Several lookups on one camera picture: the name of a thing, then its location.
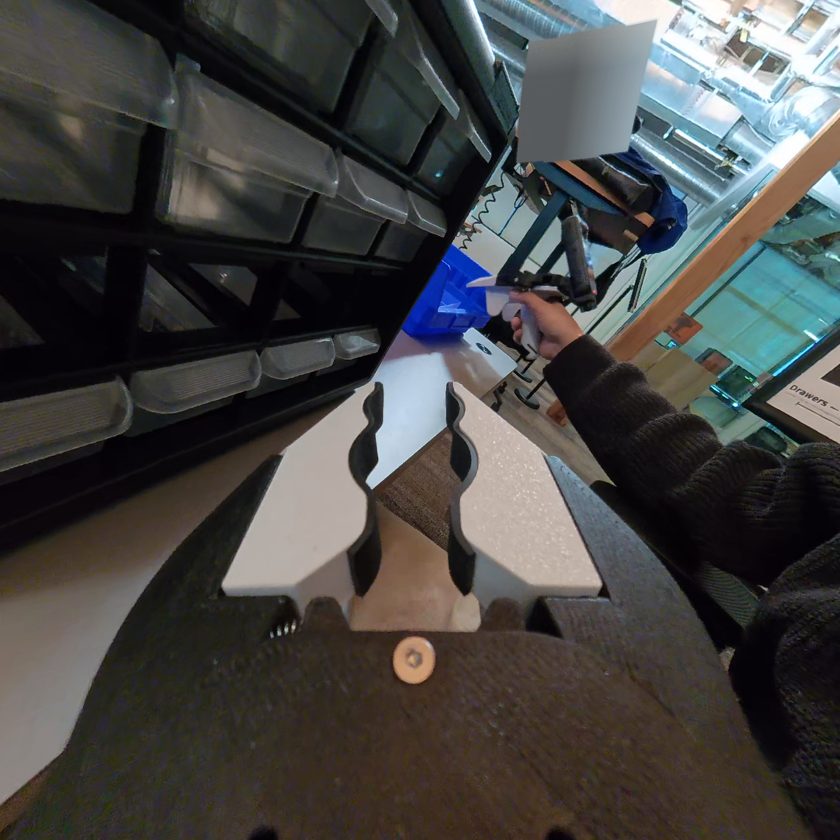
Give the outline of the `blue plastic bin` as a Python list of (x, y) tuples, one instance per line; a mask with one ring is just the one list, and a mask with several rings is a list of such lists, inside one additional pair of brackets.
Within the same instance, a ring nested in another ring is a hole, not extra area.
[(490, 320), (486, 290), (469, 283), (487, 276), (464, 250), (449, 246), (402, 330), (414, 338), (483, 330)]

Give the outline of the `blue metal workbench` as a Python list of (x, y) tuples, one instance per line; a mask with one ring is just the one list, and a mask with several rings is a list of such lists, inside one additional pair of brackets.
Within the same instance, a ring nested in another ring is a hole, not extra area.
[[(579, 214), (584, 219), (590, 257), (593, 244), (627, 256), (654, 222), (646, 211), (658, 198), (658, 189), (644, 174), (615, 156), (533, 163), (528, 166), (522, 186), (539, 214), (497, 276), (519, 269), (565, 275), (568, 267), (560, 241), (561, 219), (566, 214)], [(593, 309), (620, 269), (619, 262), (600, 275), (594, 270), (597, 303)]]

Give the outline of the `silver ventilation duct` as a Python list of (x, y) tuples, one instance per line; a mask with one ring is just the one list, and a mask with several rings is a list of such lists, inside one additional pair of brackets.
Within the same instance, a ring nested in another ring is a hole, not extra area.
[(716, 202), (747, 171), (736, 153), (721, 146), (737, 126), (740, 111), (706, 84), (703, 70), (666, 48), (666, 31), (679, 4), (477, 1), (475, 6), (494, 57), (507, 69), (518, 101), (532, 43), (584, 29), (653, 20), (654, 41), (637, 106), (642, 126), (633, 147), (672, 186), (703, 206)]

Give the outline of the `blue jacket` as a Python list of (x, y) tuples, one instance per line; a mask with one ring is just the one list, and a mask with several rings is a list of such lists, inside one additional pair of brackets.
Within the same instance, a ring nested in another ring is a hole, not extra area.
[(681, 239), (688, 227), (688, 211), (685, 202), (671, 189), (661, 172), (646, 161), (633, 147), (619, 154), (625, 163), (644, 174), (658, 189), (656, 198), (646, 211), (654, 222), (639, 238), (637, 246), (643, 256), (652, 256), (670, 250)]

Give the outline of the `framed instruction sign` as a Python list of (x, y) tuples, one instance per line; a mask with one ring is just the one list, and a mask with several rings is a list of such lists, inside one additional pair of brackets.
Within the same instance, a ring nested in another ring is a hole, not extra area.
[(747, 400), (751, 413), (797, 444), (839, 442), (839, 333), (820, 339)]

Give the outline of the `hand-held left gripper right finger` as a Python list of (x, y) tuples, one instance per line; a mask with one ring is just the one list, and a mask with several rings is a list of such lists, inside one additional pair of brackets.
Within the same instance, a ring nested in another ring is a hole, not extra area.
[(543, 451), (456, 382), (446, 386), (448, 568), (485, 611), (547, 597), (594, 597), (603, 582)]

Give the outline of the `person's right hand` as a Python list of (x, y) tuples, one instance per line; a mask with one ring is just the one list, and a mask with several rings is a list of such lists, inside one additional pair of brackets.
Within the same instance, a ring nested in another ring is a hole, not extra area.
[(546, 301), (530, 291), (513, 291), (520, 313), (530, 312), (542, 335), (539, 356), (552, 361), (564, 348), (583, 336), (583, 331), (559, 301)]

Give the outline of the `grey desk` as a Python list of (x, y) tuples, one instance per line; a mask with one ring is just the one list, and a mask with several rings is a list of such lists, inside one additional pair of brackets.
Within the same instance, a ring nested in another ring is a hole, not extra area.
[[(373, 487), (443, 432), (448, 382), (484, 397), (514, 366), (473, 329), (459, 343), (400, 332), (374, 374), (385, 400)], [(163, 562), (264, 459), (330, 411), (313, 409), (2, 558), (2, 803), (65, 747), (115, 634)]]

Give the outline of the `person's right forearm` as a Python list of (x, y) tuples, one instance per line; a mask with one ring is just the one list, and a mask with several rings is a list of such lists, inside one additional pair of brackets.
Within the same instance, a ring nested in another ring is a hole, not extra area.
[(838, 444), (804, 444), (786, 458), (723, 444), (591, 337), (543, 344), (572, 425), (675, 559), (767, 588), (838, 589)]

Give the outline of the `wooden post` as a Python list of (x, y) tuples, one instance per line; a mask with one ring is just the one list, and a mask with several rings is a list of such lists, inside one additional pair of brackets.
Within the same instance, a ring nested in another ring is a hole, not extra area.
[(839, 114), (808, 140), (780, 172), (693, 258), (607, 348), (630, 361), (725, 273), (839, 160)]

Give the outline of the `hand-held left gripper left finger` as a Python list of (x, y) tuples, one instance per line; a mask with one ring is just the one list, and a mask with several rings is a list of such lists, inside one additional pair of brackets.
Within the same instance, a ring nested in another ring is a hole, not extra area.
[(222, 582), (227, 596), (286, 596), (300, 613), (330, 597), (343, 613), (371, 588), (382, 548), (368, 477), (383, 386), (362, 386), (278, 458)]

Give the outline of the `person's black sweater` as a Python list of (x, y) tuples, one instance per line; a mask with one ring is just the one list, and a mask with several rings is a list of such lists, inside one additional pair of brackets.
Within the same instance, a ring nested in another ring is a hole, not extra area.
[(770, 584), (731, 662), (752, 735), (817, 838), (839, 838), (839, 537)]

